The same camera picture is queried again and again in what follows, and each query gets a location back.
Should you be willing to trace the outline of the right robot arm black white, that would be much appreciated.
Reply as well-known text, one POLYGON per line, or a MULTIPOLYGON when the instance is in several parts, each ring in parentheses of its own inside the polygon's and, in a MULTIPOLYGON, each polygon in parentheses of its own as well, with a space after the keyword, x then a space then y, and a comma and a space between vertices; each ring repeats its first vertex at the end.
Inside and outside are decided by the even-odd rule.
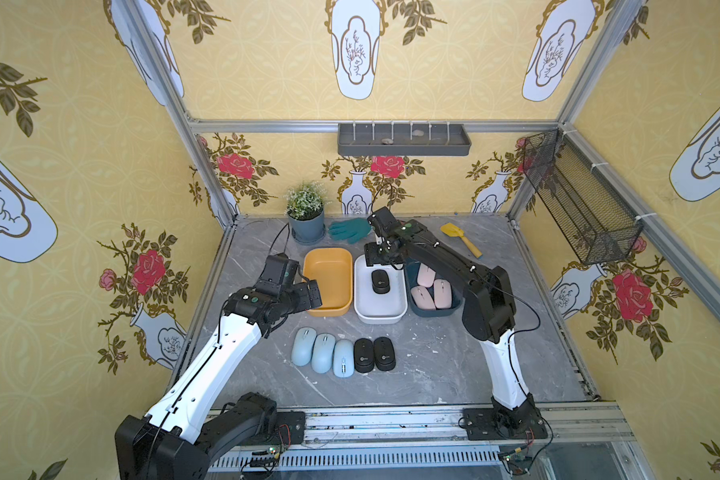
POLYGON ((415 260, 451 283, 463 299, 462 323, 479 343, 492 382, 488 428, 502 439, 546 438, 544 419, 523 378, 515 346, 520 300, 501 267, 472 262, 416 220, 402 222, 382 209, 367 218, 377 236, 365 245, 369 266, 415 260))

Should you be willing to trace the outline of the black mouse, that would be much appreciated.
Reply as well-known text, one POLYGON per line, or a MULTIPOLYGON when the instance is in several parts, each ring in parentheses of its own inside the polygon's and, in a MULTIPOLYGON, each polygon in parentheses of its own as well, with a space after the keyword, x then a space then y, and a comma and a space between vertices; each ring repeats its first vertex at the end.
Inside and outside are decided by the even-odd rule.
POLYGON ((374 361, 380 371, 391 371, 396 367, 396 353, 392 340, 388 337, 376 338, 373 342, 374 361))
POLYGON ((373 270, 371 272, 371 282, 373 292, 377 295, 385 295, 391 290, 389 274, 385 270, 373 270))
POLYGON ((369 373, 375 368, 374 343, 368 338, 355 341, 353 347, 354 369, 358 373, 369 373))

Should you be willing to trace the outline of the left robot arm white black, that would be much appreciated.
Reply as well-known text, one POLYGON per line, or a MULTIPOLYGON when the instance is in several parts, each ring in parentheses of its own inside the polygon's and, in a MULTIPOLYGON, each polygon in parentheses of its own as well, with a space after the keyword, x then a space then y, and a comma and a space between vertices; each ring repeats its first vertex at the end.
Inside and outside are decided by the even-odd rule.
POLYGON ((231 294, 216 330, 166 394, 141 418, 127 416, 115 432, 123 479, 202 479, 231 448, 276 422, 277 404, 260 394, 243 395, 213 419, 214 402, 250 350, 287 317, 321 306, 316 281, 231 294))

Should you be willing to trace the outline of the pink mouse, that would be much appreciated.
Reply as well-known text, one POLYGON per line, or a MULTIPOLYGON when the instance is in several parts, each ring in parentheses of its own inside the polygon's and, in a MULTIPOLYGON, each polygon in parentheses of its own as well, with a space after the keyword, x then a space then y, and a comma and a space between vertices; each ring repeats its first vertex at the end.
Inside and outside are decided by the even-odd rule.
POLYGON ((436 279, 432 289, 436 309, 450 309, 453 301, 451 284, 445 279, 436 279))
POLYGON ((436 280, 436 272, 425 264, 420 264, 417 273, 417 285, 431 288, 436 280))
POLYGON ((410 290, 410 294, 418 309, 423 311, 434 311, 436 309, 434 299, 427 288, 415 286, 410 290))

